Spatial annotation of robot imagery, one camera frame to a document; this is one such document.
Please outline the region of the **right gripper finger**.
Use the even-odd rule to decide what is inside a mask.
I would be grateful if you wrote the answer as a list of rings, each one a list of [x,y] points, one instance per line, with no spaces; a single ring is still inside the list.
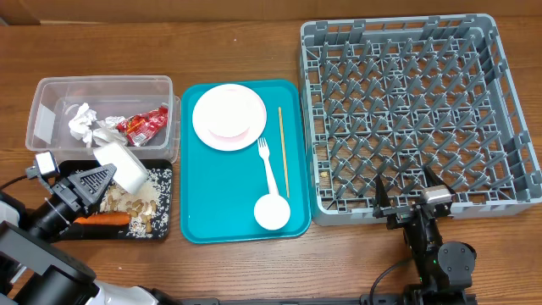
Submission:
[[[387,192],[385,190],[383,181],[381,179],[381,176],[378,175],[375,180],[375,198],[373,201],[373,208],[374,209],[381,209],[381,208],[390,208],[390,199],[387,195]]]
[[[433,186],[447,187],[447,184],[429,166],[423,167],[423,174],[426,180],[427,187],[433,187]]]

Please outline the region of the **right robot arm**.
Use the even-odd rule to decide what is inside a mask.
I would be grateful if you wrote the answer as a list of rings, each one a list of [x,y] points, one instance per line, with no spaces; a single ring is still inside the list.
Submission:
[[[456,192],[431,168],[423,174],[428,186],[410,205],[394,207],[378,175],[373,200],[373,216],[385,218],[389,230],[402,229],[404,240],[412,256],[401,260],[384,271],[371,286],[364,299],[370,304],[475,304],[474,295],[466,289],[473,284],[472,273],[477,253],[467,243],[444,242],[437,219],[451,213]],[[375,293],[378,283],[391,271],[414,262],[420,282],[405,286],[401,294]]]

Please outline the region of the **large white tissue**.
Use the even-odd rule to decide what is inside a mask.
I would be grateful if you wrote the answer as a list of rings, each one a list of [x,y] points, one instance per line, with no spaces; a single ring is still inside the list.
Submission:
[[[124,116],[109,116],[104,120],[98,120],[97,128],[92,131],[92,140],[100,147],[110,142],[118,142],[126,146],[128,143],[126,136],[117,130],[117,125],[124,120]]]

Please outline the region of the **red snack wrapper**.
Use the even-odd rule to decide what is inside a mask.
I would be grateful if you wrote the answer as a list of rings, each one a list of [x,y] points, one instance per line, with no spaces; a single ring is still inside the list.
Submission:
[[[161,106],[136,114],[116,124],[115,128],[135,147],[145,146],[168,123],[169,110]]]

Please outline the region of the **white bowl with nuts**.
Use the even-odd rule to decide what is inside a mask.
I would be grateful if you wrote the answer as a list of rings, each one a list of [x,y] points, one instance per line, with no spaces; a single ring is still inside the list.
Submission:
[[[93,155],[100,165],[116,167],[113,180],[130,194],[136,194],[147,181],[148,172],[141,161],[119,142],[97,147]]]

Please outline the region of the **orange carrot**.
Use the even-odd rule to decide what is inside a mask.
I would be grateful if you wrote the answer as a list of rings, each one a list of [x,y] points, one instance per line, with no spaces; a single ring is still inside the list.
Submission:
[[[81,225],[113,225],[123,226],[130,223],[131,217],[126,212],[97,213],[89,217],[80,217],[75,220]]]

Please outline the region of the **small white tissue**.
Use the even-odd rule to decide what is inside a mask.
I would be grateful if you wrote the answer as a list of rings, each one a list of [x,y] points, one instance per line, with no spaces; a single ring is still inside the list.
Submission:
[[[86,147],[90,148],[93,137],[91,126],[96,120],[97,112],[90,109],[87,103],[83,103],[74,118],[69,121],[70,135],[78,141],[83,141]]]

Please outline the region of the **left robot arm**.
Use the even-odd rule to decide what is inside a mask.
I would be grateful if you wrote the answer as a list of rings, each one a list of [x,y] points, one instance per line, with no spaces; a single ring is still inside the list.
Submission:
[[[97,280],[80,260],[52,245],[77,218],[100,203],[116,168],[107,164],[60,177],[57,167],[29,167],[24,177],[38,179],[51,196],[29,212],[6,193],[3,204],[14,222],[1,223],[1,302],[7,304],[174,304],[171,296],[143,286],[123,287]]]

